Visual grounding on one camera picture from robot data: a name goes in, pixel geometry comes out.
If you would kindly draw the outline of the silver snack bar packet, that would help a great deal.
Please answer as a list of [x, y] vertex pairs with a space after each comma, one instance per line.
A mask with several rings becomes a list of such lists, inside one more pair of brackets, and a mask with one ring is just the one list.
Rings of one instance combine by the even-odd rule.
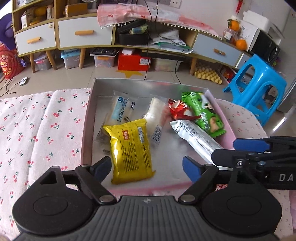
[[213, 164], [211, 155], [217, 149], [232, 149], [234, 133], [227, 129], [220, 137], [212, 138], [189, 120], [170, 121], [171, 131], [166, 141], [168, 152], [178, 157], [190, 156], [200, 164]]

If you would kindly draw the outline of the green cartoon snack packet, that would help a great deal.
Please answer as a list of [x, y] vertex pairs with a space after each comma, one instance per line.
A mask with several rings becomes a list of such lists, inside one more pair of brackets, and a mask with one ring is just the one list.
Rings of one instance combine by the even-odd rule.
[[200, 117], [194, 123], [210, 137], [216, 138], [226, 133], [224, 123], [203, 92], [183, 92], [182, 102], [190, 107], [196, 116]]

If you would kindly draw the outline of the yellow snack packet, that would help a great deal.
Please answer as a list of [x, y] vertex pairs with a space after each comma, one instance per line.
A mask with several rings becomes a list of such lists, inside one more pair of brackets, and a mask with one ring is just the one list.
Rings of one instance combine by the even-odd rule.
[[142, 118], [103, 126], [110, 136], [112, 184], [137, 182], [154, 176], [146, 124], [147, 121]]

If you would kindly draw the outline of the red candy snack packet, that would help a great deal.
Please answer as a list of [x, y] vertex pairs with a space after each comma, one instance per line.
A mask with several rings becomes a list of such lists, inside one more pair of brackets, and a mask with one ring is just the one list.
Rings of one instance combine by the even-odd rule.
[[168, 99], [168, 106], [174, 120], [195, 121], [201, 118], [200, 115], [194, 114], [192, 109], [180, 100]]

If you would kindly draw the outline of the pink shallow cardboard box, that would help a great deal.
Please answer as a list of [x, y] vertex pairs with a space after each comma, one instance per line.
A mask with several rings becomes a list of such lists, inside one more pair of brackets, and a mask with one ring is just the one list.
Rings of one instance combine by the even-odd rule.
[[119, 97], [127, 98], [133, 107], [130, 120], [148, 116], [147, 134], [152, 157], [152, 178], [112, 184], [113, 175], [108, 174], [103, 186], [115, 196], [163, 196], [178, 197], [190, 185], [191, 180], [184, 173], [182, 159], [190, 156], [201, 164], [205, 161], [199, 154], [171, 128], [171, 115], [167, 102], [179, 100], [184, 92], [203, 92], [215, 112], [220, 116], [225, 133], [216, 138], [225, 149], [232, 149], [236, 136], [226, 119], [218, 101], [208, 89], [175, 83], [120, 79], [96, 78], [90, 91], [82, 138], [82, 164], [95, 164], [101, 158], [110, 156], [110, 137], [103, 130], [110, 124], [108, 117], [119, 104]]

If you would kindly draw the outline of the white clear bread packet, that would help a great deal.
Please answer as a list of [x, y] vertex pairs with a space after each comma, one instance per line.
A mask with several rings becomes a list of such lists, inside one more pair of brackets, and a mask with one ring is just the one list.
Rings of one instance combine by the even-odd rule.
[[169, 115], [168, 99], [160, 96], [152, 97], [149, 108], [143, 115], [147, 122], [147, 136], [151, 142], [160, 143], [162, 129]]

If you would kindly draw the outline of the blue white clear snack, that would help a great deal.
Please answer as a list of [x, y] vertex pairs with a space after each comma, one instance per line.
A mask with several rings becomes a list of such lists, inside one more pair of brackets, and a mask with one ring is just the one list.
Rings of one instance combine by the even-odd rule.
[[114, 91], [106, 123], [108, 125], [120, 125], [130, 122], [133, 119], [137, 103], [137, 97], [124, 92]]

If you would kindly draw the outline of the black microwave oven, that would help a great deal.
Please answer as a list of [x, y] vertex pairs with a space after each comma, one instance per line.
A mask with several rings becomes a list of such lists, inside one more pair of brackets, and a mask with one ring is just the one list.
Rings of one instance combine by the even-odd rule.
[[269, 65], [273, 65], [280, 53], [280, 46], [268, 33], [255, 25], [243, 20], [239, 21], [239, 25], [239, 39], [245, 40], [246, 51], [252, 55], [256, 54]]

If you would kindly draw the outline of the orange fruit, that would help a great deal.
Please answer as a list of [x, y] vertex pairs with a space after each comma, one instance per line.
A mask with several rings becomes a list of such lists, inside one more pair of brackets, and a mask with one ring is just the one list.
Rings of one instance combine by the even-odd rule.
[[240, 25], [238, 20], [228, 19], [228, 28], [238, 32], [240, 30]]
[[238, 39], [235, 42], [236, 48], [240, 51], [246, 51], [248, 48], [247, 42], [244, 39]]

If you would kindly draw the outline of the bin with black tray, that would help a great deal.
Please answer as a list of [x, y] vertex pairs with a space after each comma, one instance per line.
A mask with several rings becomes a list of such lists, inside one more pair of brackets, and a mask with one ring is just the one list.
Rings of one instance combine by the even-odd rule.
[[113, 67], [114, 61], [119, 53], [117, 48], [95, 48], [90, 52], [94, 58], [95, 67]]

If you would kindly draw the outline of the blue lid storage bin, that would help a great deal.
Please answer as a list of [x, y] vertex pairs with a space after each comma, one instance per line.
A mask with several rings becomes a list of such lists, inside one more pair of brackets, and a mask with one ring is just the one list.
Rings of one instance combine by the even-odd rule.
[[66, 69], [79, 67], [80, 49], [62, 50], [61, 58]]

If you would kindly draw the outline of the red round gift bag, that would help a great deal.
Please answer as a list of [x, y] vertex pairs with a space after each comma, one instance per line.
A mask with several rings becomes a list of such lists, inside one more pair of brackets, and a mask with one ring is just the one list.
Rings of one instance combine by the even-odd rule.
[[1, 69], [6, 79], [12, 79], [24, 70], [17, 50], [9, 50], [3, 43], [0, 47]]

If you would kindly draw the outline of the black open case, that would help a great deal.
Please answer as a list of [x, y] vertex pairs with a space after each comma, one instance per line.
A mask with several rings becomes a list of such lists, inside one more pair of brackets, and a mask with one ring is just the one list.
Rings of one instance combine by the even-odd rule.
[[145, 19], [119, 24], [116, 30], [120, 45], [146, 45], [149, 38], [149, 27]]

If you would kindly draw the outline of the middle white drawer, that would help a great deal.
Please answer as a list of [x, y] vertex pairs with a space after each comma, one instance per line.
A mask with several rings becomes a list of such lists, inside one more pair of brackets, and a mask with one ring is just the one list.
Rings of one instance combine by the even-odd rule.
[[58, 22], [60, 48], [111, 45], [112, 28], [100, 27], [97, 17]]

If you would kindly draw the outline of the left white drawer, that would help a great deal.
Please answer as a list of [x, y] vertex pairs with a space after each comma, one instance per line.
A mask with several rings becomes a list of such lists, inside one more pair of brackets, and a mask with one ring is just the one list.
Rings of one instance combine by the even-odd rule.
[[40, 25], [15, 35], [19, 55], [56, 47], [54, 23]]

